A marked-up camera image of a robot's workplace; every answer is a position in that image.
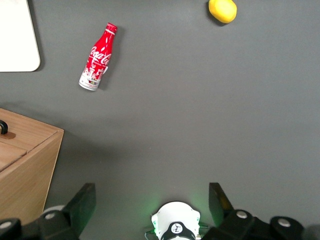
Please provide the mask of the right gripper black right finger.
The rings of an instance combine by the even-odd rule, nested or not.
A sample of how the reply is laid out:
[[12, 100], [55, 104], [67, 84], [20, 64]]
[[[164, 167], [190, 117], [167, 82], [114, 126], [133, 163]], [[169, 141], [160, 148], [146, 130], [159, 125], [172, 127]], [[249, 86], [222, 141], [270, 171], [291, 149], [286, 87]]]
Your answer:
[[215, 226], [203, 240], [318, 240], [320, 225], [304, 227], [297, 220], [274, 216], [269, 223], [243, 209], [234, 209], [221, 185], [211, 182], [208, 205]]

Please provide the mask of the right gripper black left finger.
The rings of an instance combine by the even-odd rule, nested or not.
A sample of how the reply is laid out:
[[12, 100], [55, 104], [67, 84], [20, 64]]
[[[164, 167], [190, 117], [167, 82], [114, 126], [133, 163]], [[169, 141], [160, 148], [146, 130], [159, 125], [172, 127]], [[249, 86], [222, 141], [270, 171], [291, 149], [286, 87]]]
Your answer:
[[85, 183], [66, 204], [46, 209], [22, 225], [19, 218], [0, 220], [2, 240], [78, 240], [96, 209], [96, 185]]

